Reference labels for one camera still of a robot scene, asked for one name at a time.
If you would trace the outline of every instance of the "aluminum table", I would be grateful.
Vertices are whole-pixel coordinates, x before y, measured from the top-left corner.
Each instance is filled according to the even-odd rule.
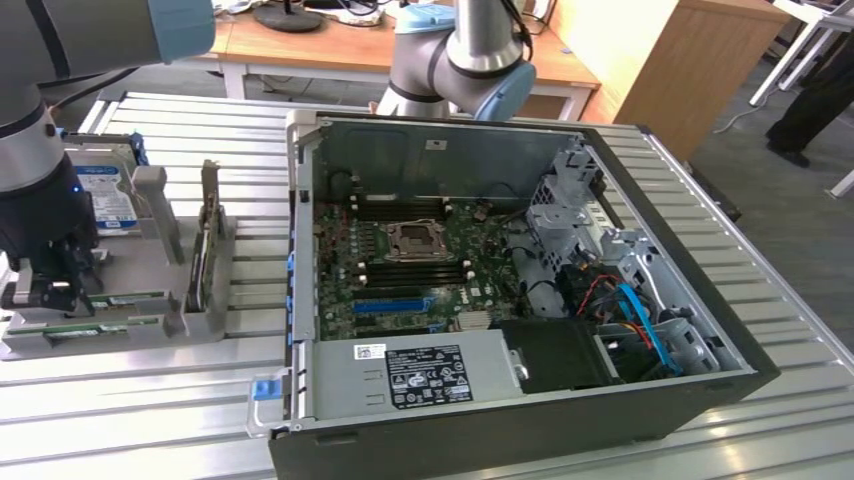
[[[249,380],[283,364],[291,108],[139,93],[96,103],[81,130],[144,134],[179,215],[197,212],[203,160],[221,165],[223,203],[239,218],[228,333],[207,345],[0,363],[4,480],[275,476],[265,440],[249,439],[244,425]],[[851,354],[654,137],[634,127],[598,130],[782,375],[662,441],[448,478],[850,478]],[[631,226],[627,207],[611,201]]]

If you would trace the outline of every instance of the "robotic arm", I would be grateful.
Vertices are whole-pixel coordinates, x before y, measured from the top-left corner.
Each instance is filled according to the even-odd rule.
[[[449,101],[476,120],[512,117],[536,69],[523,58],[531,37],[511,0],[456,0],[455,9],[409,5],[397,15],[395,33],[380,115],[444,117]]]
[[[92,202],[36,84],[203,54],[213,37],[209,0],[0,2],[0,250],[32,275],[4,304],[92,315],[101,289]]]

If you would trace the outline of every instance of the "black trousers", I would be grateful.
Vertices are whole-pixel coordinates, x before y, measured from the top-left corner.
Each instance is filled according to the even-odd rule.
[[[771,144],[799,152],[854,102],[854,34],[766,133]]]

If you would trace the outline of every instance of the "person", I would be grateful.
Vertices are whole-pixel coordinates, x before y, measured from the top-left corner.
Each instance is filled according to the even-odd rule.
[[[854,35],[848,34],[836,55],[804,86],[783,118],[764,134],[768,150],[796,166],[808,168],[810,159],[803,155],[803,149],[851,102]]]

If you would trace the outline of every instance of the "floor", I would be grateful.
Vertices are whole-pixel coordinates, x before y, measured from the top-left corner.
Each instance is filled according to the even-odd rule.
[[[756,67],[715,128],[734,114],[747,110],[747,99],[759,86],[770,65]],[[367,105],[377,101],[383,87],[333,80],[267,78],[276,93],[263,91],[260,79],[247,81],[253,100]],[[45,91],[56,101],[81,85]],[[201,71],[177,67],[145,67],[120,86],[128,91],[179,95],[225,94],[221,79]],[[807,301],[848,349],[854,350],[854,192],[834,200],[824,190],[854,168],[854,118],[840,118],[811,143],[808,170],[783,162],[764,149],[763,133],[782,116],[795,94],[779,92],[766,108],[743,117],[723,134],[710,134],[694,158],[695,165],[743,212],[738,222],[747,237]],[[60,112],[58,123],[76,127],[94,101],[86,97]]]

